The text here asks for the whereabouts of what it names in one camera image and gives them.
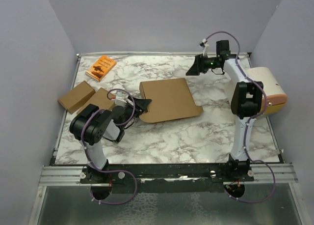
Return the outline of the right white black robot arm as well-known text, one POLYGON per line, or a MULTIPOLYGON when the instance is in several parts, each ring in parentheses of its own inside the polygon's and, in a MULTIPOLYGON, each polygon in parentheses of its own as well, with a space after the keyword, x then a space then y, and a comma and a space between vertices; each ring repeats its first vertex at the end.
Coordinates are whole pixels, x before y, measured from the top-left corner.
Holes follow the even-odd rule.
POLYGON ((250 169, 249 141, 255 117, 262 108, 263 84, 255 84, 249 79, 239 65, 238 55, 231 54, 228 40, 216 42, 216 57, 208 57, 206 39, 203 39, 200 46, 203 53, 195 56, 194 63, 186 75, 198 76, 220 68, 223 74, 229 75, 235 85, 231 99, 231 111, 235 115, 235 135, 224 175, 230 181, 237 181, 250 169))

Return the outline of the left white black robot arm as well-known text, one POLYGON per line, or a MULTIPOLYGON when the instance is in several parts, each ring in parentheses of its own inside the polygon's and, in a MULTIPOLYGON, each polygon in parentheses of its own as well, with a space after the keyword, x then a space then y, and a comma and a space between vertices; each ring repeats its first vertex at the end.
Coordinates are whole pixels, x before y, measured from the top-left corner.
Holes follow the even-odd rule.
POLYGON ((151 99, 138 99, 128 96, 127 100, 113 98, 111 110, 89 104, 71 122, 69 131, 78 140, 88 160, 80 174, 80 182, 108 182, 109 162, 103 152, 102 139, 119 143, 128 123, 148 111, 151 99))

